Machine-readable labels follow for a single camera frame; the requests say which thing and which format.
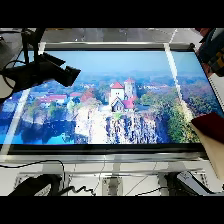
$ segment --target black border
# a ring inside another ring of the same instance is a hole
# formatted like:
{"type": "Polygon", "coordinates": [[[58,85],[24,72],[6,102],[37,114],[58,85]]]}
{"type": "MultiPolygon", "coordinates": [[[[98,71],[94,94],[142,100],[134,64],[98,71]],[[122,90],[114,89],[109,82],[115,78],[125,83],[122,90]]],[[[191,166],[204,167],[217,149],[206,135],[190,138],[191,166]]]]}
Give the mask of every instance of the black border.
{"type": "MultiPolygon", "coordinates": [[[[148,47],[138,48],[138,49],[136,48],[100,48],[99,49],[97,47],[89,48],[89,49],[88,48],[74,49],[74,48],[47,48],[46,47],[44,51],[45,52],[46,51],[165,51],[165,49],[164,48],[148,48],[148,47]]],[[[173,49],[171,51],[195,53],[193,49],[179,49],[179,50],[173,49]]],[[[137,154],[154,154],[154,153],[183,153],[183,152],[186,152],[186,153],[204,152],[204,147],[201,143],[176,143],[176,144],[175,143],[174,144],[161,143],[161,144],[138,144],[138,145],[134,145],[134,144],[133,145],[132,144],[122,144],[122,145],[119,145],[119,144],[114,144],[114,145],[113,144],[94,144],[94,145],[92,144],[73,144],[73,145],[12,144],[10,145],[8,155],[101,155],[101,154],[115,154],[115,153],[116,154],[124,154],[124,153],[125,154],[136,154],[136,153],[137,154]]]]}

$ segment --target lcd panel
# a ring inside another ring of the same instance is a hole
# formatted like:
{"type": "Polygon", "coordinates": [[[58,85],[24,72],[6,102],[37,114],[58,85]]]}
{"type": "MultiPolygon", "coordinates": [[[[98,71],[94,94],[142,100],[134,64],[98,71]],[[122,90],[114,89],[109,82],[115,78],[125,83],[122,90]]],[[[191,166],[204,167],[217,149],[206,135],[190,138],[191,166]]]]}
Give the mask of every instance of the lcd panel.
{"type": "Polygon", "coordinates": [[[71,87],[56,81],[33,87],[12,142],[4,142],[21,93],[2,105],[0,144],[198,143],[189,126],[217,112],[219,102],[193,52],[48,51],[81,69],[71,87]]]}

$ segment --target screen bezel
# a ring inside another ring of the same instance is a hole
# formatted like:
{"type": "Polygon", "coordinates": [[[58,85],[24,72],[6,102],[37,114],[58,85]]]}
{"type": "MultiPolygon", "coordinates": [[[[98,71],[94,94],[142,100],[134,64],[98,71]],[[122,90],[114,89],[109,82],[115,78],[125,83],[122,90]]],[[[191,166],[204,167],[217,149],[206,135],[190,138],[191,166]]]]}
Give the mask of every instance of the screen bezel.
{"type": "MultiPolygon", "coordinates": [[[[194,52],[188,44],[170,44],[171,51],[194,52]]],[[[48,43],[44,51],[165,51],[161,43],[48,43]]],[[[101,155],[101,154],[154,154],[154,153],[204,152],[201,143],[176,144],[74,144],[74,145],[10,145],[9,155],[101,155]]]]}

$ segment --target castle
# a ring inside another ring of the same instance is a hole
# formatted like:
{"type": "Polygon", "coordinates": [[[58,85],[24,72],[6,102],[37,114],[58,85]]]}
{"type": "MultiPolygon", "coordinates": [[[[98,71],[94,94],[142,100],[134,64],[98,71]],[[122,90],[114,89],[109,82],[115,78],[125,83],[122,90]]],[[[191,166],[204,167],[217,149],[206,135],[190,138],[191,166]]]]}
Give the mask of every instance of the castle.
{"type": "Polygon", "coordinates": [[[133,111],[136,98],[135,80],[128,78],[124,86],[119,82],[111,85],[109,105],[112,112],[133,111]]]}

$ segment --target displayed image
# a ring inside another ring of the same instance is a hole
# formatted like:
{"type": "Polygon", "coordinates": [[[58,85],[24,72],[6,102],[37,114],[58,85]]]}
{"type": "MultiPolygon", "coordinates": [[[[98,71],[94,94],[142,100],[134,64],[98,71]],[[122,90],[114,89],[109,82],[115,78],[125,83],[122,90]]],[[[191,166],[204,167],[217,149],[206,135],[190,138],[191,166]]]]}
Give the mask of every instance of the displayed image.
{"type": "MultiPolygon", "coordinates": [[[[71,87],[51,81],[30,90],[11,144],[197,143],[191,119],[223,116],[193,52],[172,52],[177,76],[165,51],[47,53],[81,72],[71,87]]],[[[20,97],[0,108],[1,144],[20,97]]]]}

